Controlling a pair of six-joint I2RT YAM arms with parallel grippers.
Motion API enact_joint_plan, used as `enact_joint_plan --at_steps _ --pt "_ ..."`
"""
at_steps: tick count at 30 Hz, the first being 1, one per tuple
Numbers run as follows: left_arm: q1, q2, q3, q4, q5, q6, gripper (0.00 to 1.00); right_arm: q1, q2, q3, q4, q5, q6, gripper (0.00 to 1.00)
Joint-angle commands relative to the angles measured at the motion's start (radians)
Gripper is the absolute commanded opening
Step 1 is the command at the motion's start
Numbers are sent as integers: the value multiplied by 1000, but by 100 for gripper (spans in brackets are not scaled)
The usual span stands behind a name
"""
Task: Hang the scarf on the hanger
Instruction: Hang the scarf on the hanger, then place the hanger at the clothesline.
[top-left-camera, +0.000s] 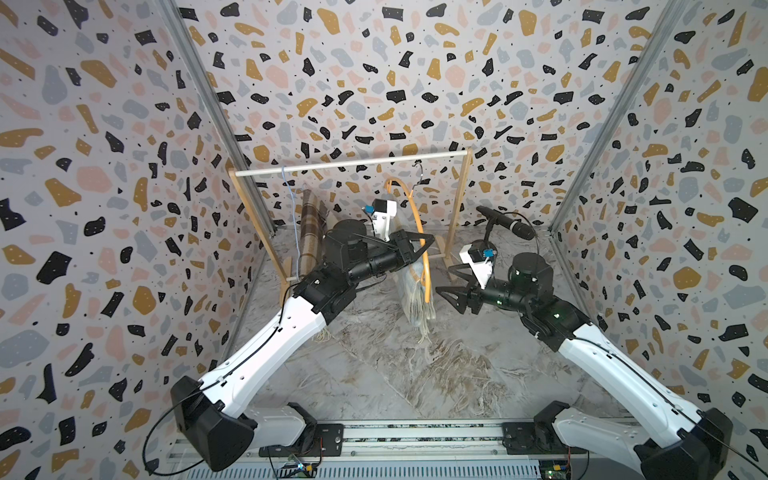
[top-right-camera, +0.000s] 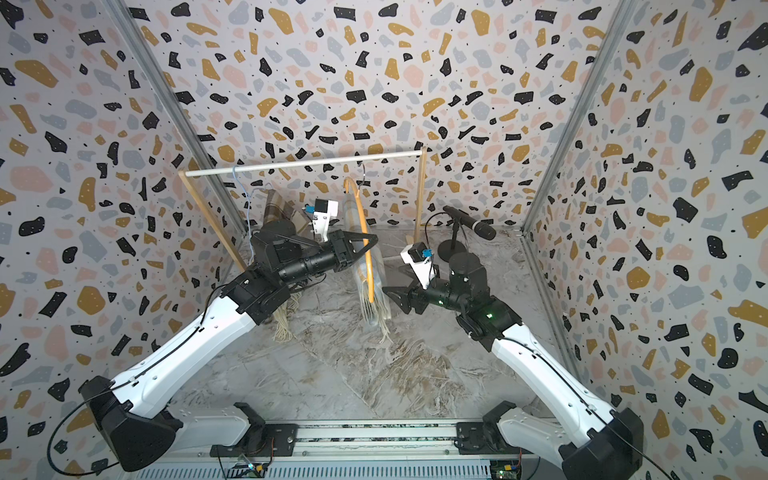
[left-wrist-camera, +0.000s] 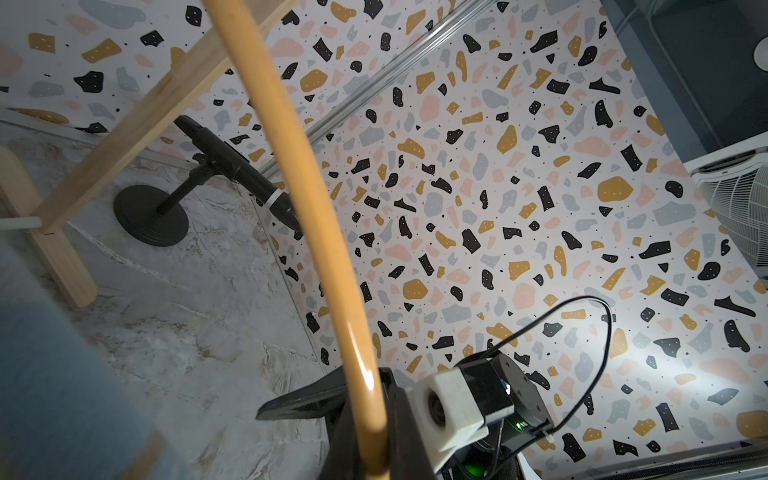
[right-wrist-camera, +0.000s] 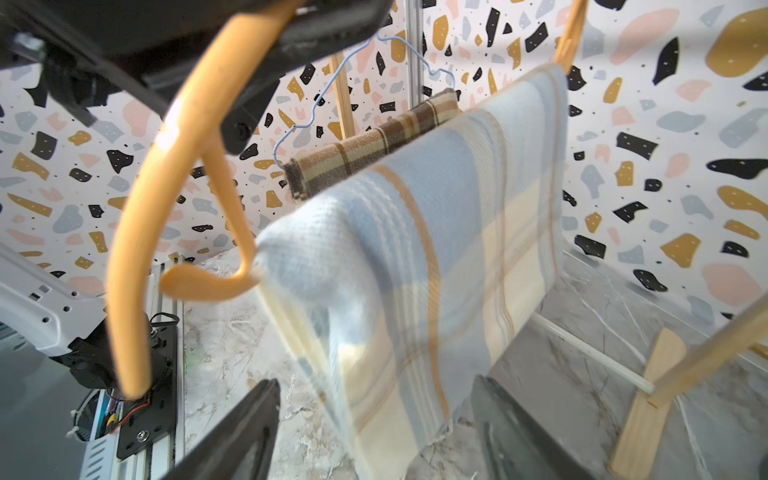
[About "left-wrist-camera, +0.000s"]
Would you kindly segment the blue plaid scarf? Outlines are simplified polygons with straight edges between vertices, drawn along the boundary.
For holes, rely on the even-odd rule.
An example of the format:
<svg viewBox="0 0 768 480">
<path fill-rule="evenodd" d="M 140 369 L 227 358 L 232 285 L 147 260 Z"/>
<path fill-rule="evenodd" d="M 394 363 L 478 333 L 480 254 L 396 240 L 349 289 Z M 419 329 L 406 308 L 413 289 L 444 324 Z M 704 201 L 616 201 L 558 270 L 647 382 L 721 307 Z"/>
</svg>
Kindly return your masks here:
<svg viewBox="0 0 768 480">
<path fill-rule="evenodd" d="M 193 476 L 7 241 L 1 243 L 1 476 Z"/>
</svg>

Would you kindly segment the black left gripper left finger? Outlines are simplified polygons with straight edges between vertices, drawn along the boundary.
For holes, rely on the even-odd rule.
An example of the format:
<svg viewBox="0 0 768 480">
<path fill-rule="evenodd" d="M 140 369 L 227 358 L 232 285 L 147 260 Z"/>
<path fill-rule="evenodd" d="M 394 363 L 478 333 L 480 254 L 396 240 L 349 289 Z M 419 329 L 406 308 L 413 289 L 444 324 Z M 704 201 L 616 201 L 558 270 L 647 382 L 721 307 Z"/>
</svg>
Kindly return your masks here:
<svg viewBox="0 0 768 480">
<path fill-rule="evenodd" d="M 329 435 L 329 451 L 318 479 L 364 479 L 365 468 L 348 396 L 340 389 L 323 392 L 320 400 Z"/>
</svg>

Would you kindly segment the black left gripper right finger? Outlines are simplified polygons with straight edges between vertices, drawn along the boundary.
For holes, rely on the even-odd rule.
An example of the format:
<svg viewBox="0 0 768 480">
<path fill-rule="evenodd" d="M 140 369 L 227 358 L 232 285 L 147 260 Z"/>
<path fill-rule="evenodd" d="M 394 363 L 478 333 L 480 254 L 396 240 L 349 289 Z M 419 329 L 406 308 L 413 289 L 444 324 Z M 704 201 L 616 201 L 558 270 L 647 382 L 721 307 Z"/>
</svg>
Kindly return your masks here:
<svg viewBox="0 0 768 480">
<path fill-rule="evenodd" d="M 389 471 L 392 480 L 428 480 L 429 463 L 406 392 L 392 384 L 386 389 Z"/>
</svg>

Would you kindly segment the orange plastic hanger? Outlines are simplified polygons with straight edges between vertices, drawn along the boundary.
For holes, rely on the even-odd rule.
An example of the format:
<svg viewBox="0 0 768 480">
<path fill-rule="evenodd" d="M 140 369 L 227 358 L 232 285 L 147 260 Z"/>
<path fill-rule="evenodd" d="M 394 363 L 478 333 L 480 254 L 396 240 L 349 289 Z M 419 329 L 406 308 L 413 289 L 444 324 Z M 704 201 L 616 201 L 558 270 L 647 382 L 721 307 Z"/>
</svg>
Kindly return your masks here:
<svg viewBox="0 0 768 480">
<path fill-rule="evenodd" d="M 215 30 L 262 122 L 330 310 L 368 479 L 390 476 L 388 420 L 364 302 L 313 150 L 260 29 L 242 1 L 208 1 Z"/>
</svg>

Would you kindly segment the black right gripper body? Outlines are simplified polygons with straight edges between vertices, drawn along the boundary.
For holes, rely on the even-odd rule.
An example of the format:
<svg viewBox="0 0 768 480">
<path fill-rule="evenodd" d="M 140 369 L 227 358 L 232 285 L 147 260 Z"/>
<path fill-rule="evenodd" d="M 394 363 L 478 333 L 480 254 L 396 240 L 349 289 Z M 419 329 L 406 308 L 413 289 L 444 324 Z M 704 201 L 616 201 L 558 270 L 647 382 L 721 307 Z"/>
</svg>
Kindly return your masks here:
<svg viewBox="0 0 768 480">
<path fill-rule="evenodd" d="M 537 386 L 503 353 L 457 364 L 487 429 L 454 453 L 442 479 L 521 479 L 518 454 L 552 427 Z"/>
</svg>

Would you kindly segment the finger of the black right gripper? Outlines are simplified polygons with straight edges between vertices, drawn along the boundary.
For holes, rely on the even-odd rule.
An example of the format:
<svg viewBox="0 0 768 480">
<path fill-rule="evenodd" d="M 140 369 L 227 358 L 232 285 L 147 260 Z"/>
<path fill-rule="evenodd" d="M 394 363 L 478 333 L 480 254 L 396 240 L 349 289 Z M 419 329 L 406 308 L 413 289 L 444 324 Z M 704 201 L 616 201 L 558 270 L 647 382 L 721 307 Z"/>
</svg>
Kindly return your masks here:
<svg viewBox="0 0 768 480">
<path fill-rule="evenodd" d="M 310 385 L 267 401 L 258 409 L 256 419 L 271 421 L 338 417 L 347 399 L 346 376 L 343 368 L 339 367 Z"/>
</svg>

